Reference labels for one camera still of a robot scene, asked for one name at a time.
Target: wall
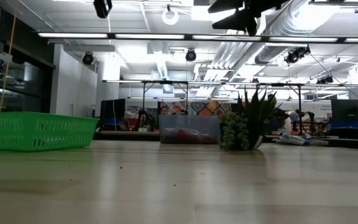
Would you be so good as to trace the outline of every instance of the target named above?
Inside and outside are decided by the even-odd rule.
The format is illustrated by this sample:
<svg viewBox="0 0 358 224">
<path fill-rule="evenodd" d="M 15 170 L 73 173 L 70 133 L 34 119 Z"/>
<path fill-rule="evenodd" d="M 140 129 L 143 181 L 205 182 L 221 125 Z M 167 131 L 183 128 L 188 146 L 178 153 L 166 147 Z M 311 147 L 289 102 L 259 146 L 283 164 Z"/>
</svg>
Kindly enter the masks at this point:
<svg viewBox="0 0 358 224">
<path fill-rule="evenodd" d="M 91 116 L 91 105 L 96 104 L 97 75 L 71 55 L 62 45 L 55 46 L 50 113 Z"/>
<path fill-rule="evenodd" d="M 103 100 L 116 100 L 119 98 L 119 84 L 118 83 L 106 83 L 102 82 L 105 76 L 106 62 L 98 63 L 98 79 L 97 79 L 97 91 L 96 91 L 96 109 L 95 116 L 100 116 L 101 102 Z"/>
</svg>

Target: plastic container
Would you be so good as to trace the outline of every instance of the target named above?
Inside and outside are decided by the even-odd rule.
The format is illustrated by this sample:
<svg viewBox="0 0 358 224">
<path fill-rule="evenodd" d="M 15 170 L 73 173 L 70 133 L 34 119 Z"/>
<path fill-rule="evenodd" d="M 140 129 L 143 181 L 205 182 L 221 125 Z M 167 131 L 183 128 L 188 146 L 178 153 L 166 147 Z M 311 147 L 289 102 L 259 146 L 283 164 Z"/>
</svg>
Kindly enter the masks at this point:
<svg viewBox="0 0 358 224">
<path fill-rule="evenodd" d="M 217 116 L 160 115 L 160 142 L 169 144 L 218 144 Z"/>
<path fill-rule="evenodd" d="M 98 119 L 33 112 L 0 113 L 0 149 L 43 151 L 89 146 Z"/>
</svg>

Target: green plastic basket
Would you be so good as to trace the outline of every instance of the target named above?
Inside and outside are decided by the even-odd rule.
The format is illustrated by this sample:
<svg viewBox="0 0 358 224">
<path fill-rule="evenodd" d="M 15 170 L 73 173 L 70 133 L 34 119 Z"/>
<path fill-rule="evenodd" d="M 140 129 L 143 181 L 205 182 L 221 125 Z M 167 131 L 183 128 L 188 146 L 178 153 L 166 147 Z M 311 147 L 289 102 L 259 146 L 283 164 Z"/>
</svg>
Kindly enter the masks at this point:
<svg viewBox="0 0 358 224">
<path fill-rule="evenodd" d="M 89 146 L 98 119 L 33 112 L 0 113 L 0 149 L 43 151 Z"/>
</svg>

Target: potted plant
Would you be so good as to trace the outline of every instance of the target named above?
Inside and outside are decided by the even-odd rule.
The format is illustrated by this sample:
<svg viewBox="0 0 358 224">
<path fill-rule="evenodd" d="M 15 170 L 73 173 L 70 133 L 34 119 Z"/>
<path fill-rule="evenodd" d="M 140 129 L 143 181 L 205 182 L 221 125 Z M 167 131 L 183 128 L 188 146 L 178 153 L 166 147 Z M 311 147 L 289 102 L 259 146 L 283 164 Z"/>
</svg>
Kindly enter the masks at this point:
<svg viewBox="0 0 358 224">
<path fill-rule="evenodd" d="M 219 144 L 221 149 L 227 150 L 247 150 L 249 142 L 247 138 L 247 122 L 245 113 L 225 113 L 221 116 L 222 142 Z"/>
<path fill-rule="evenodd" d="M 266 98 L 266 92 L 263 97 L 259 100 L 258 92 L 259 86 L 257 86 L 254 95 L 252 96 L 251 101 L 248 100 L 247 90 L 245 91 L 245 106 L 242 105 L 242 99 L 240 96 L 237 99 L 237 110 L 240 113 L 244 113 L 245 117 L 248 118 L 247 129 L 249 133 L 247 138 L 249 140 L 249 149 L 257 149 L 262 143 L 264 132 L 265 132 L 265 122 L 269 116 L 271 116 L 277 108 L 275 107 L 276 93 L 271 97 Z"/>
</svg>

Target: colorful poster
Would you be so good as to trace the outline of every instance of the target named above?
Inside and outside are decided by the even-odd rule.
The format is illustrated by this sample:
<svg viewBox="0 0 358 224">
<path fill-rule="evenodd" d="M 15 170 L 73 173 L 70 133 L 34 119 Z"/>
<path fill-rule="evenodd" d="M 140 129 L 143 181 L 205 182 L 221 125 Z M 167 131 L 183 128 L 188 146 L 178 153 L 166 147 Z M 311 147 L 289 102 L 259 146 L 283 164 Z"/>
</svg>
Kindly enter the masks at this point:
<svg viewBox="0 0 358 224">
<path fill-rule="evenodd" d="M 231 110 L 230 103 L 220 103 L 218 101 L 194 101 L 188 102 L 188 114 L 200 116 L 219 116 Z M 183 114 L 186 111 L 185 101 L 166 103 L 161 102 L 160 114 Z"/>
</svg>

